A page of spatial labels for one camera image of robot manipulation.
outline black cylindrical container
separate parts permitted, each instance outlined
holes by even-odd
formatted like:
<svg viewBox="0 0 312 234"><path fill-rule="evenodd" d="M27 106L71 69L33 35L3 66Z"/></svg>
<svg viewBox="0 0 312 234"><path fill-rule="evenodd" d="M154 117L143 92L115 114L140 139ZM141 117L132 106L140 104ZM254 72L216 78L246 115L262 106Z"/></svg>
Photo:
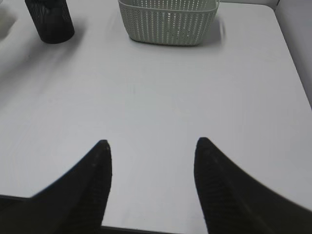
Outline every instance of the black cylindrical container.
<svg viewBox="0 0 312 234"><path fill-rule="evenodd" d="M74 33L66 0L25 0L38 34L46 43L61 43Z"/></svg>

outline white plastic basket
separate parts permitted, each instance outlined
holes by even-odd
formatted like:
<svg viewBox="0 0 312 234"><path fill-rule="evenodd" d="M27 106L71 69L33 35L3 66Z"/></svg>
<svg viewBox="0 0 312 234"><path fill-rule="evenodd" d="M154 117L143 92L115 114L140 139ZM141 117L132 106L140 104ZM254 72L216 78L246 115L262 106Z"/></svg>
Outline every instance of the white plastic basket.
<svg viewBox="0 0 312 234"><path fill-rule="evenodd" d="M220 0L118 0L130 38L167 45L197 45Z"/></svg>

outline black object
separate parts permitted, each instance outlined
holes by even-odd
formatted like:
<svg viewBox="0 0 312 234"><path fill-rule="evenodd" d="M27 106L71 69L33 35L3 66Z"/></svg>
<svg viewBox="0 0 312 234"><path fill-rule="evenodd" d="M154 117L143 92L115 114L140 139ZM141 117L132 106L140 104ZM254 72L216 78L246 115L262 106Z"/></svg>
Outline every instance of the black object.
<svg viewBox="0 0 312 234"><path fill-rule="evenodd" d="M1 210L13 204L18 204L26 200L29 200L29 198L0 195L0 212ZM102 226L98 234L169 234L169 233Z"/></svg>
<svg viewBox="0 0 312 234"><path fill-rule="evenodd" d="M194 176L209 234L312 234L312 212L246 174L201 138Z"/></svg>
<svg viewBox="0 0 312 234"><path fill-rule="evenodd" d="M25 0L38 34L46 43L61 43L75 33L66 0Z"/></svg>
<svg viewBox="0 0 312 234"><path fill-rule="evenodd" d="M111 179L110 147L102 140L69 172L34 197L2 199L0 233L99 233Z"/></svg>

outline basket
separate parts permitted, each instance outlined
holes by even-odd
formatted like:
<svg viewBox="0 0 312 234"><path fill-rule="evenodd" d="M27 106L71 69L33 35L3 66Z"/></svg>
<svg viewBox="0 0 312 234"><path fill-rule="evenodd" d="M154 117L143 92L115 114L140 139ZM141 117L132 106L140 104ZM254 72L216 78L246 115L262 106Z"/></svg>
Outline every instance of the basket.
<svg viewBox="0 0 312 234"><path fill-rule="evenodd" d="M136 41L197 45L218 10L220 0L118 0L124 26Z"/></svg>

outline table surface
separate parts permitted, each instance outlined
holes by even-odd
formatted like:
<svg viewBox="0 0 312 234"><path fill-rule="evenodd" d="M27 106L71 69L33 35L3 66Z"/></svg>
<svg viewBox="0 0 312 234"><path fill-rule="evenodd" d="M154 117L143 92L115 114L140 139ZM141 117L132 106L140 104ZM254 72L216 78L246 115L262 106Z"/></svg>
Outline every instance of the table surface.
<svg viewBox="0 0 312 234"><path fill-rule="evenodd" d="M193 177L209 137L312 209L312 112L274 12L222 3L198 47L131 41L117 1L68 0L76 34L40 42L23 1L0 42L0 194L32 196L109 140L104 225L207 233Z"/></svg>

